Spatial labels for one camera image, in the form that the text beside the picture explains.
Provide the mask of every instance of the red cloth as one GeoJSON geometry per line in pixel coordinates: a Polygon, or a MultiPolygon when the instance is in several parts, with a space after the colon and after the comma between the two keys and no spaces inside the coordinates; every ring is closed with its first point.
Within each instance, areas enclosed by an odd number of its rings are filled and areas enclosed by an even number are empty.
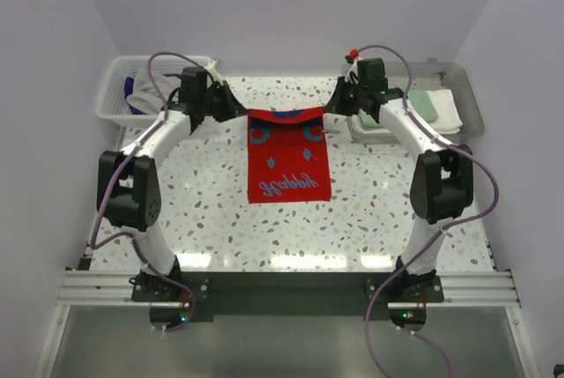
{"type": "Polygon", "coordinates": [[[323,108],[249,110],[249,202],[330,200],[323,108]]]}

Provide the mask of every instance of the speckled tabletop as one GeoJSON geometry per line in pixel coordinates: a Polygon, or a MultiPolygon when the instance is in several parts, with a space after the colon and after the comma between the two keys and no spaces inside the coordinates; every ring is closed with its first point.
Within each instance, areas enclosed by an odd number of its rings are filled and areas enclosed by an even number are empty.
{"type": "MultiPolygon", "coordinates": [[[[288,110],[327,102],[335,78],[228,79],[246,107],[288,110]]],[[[404,85],[391,79],[391,85],[404,85]]],[[[438,78],[417,79],[434,90],[438,78]]],[[[326,115],[329,202],[249,204],[247,119],[211,118],[180,143],[159,169],[160,223],[181,267],[209,271],[392,271],[412,231],[408,193],[414,162],[401,145],[351,142],[346,119],[326,115]]],[[[126,130],[123,143],[141,130],[126,130]]],[[[476,212],[472,205],[464,214],[476,212]]],[[[104,222],[101,234],[114,232],[104,222]]],[[[118,239],[93,254],[91,271],[138,271],[133,249],[118,239]]],[[[492,271],[480,221],[449,230],[438,271],[492,271]]]]}

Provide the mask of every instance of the gray wall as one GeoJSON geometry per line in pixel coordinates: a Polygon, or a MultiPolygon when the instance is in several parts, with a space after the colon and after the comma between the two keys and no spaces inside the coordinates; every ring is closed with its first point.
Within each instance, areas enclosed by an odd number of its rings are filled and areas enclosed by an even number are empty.
{"type": "MultiPolygon", "coordinates": [[[[501,185],[488,237],[500,266],[515,273],[542,376],[564,363],[562,1],[490,0],[456,58],[486,123],[473,148],[501,185]]],[[[482,206],[489,188],[477,185],[482,206]]]]}
{"type": "Polygon", "coordinates": [[[95,0],[124,54],[175,49],[230,70],[338,70],[385,42],[413,61],[452,61],[487,0],[95,0]]]}
{"type": "Polygon", "coordinates": [[[112,134],[93,103],[117,52],[93,0],[0,0],[0,12],[0,375],[22,378],[93,221],[112,134]]]}

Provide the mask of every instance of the plastic basket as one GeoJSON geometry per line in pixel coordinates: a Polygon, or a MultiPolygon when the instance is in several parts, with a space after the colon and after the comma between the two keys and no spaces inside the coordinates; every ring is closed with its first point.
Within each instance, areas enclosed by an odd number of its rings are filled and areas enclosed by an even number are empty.
{"type": "MultiPolygon", "coordinates": [[[[146,66],[149,57],[120,56],[112,62],[98,94],[96,115],[99,118],[133,129],[145,129],[155,121],[156,115],[133,115],[123,94],[125,79],[135,77],[139,68],[146,66]]],[[[209,56],[188,57],[202,65],[206,65],[211,60],[209,56]]],[[[190,64],[181,58],[159,56],[152,62],[152,71],[156,74],[181,73],[187,66],[190,64]]]]}

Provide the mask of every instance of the gray floor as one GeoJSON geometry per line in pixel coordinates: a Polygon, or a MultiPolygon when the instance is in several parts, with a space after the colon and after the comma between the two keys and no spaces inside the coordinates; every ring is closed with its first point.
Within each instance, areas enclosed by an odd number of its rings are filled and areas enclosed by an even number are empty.
{"type": "MultiPolygon", "coordinates": [[[[523,377],[503,308],[441,308],[425,333],[447,351],[456,378],[523,377]]],[[[373,340],[396,378],[443,377],[429,346],[372,324],[373,340]]],[[[162,337],[147,308],[74,307],[54,377],[380,377],[353,317],[217,317],[162,337]]]]}

